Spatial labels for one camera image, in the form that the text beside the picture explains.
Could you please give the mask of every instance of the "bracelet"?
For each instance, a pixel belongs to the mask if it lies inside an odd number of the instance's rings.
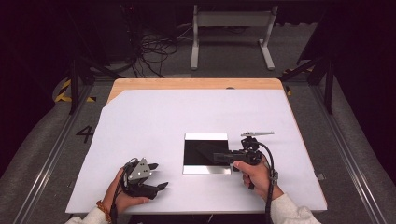
[[[105,213],[106,221],[107,221],[108,223],[111,224],[111,216],[110,216],[110,214],[108,213],[107,208],[105,208],[105,206],[103,205],[102,201],[99,200],[99,201],[96,203],[96,205],[98,205],[98,208],[99,208],[103,213]]]

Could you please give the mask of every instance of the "white sleeve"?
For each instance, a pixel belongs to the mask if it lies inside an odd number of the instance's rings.
[[[297,207],[286,193],[272,201],[271,218],[274,224],[320,223],[307,207]]]
[[[91,212],[81,219],[80,217],[72,217],[65,224],[107,224],[105,213],[95,207]]]

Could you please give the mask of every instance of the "white metal stand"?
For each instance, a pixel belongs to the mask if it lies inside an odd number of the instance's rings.
[[[268,50],[268,41],[274,26],[277,7],[271,11],[198,11],[194,6],[193,12],[193,43],[191,53],[191,70],[198,69],[199,39],[198,27],[200,26],[264,26],[265,37],[259,39],[262,55],[268,70],[274,70],[275,66]]]

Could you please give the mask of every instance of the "white paper sheet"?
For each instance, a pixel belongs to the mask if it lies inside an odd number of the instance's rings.
[[[127,213],[262,212],[263,200],[243,185],[240,173],[182,174],[185,133],[227,133],[230,149],[240,149],[246,131],[274,131],[256,138],[274,156],[279,186],[298,205],[327,210],[282,90],[139,90],[124,91],[103,109],[66,213],[88,213],[134,157],[159,163],[146,184],[169,185]]]

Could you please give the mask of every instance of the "hand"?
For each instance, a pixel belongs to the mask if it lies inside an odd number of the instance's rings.
[[[243,173],[244,184],[248,187],[250,183],[254,184],[254,191],[267,200],[268,188],[270,186],[269,169],[265,166],[267,160],[262,157],[262,161],[257,165],[249,165],[243,161],[234,161],[233,166]],[[278,185],[274,186],[273,197],[276,199],[283,194],[282,189]]]
[[[113,203],[114,192],[116,191],[117,185],[119,184],[119,180],[121,178],[123,172],[123,168],[119,169],[119,172],[116,175],[116,178],[111,182],[110,186],[107,189],[105,198],[103,199],[103,205],[107,208],[107,211],[110,212],[111,204]],[[142,203],[148,203],[149,198],[146,197],[131,197],[125,194],[123,191],[117,196],[116,206],[118,213],[121,214],[125,209],[130,206],[139,205]]]

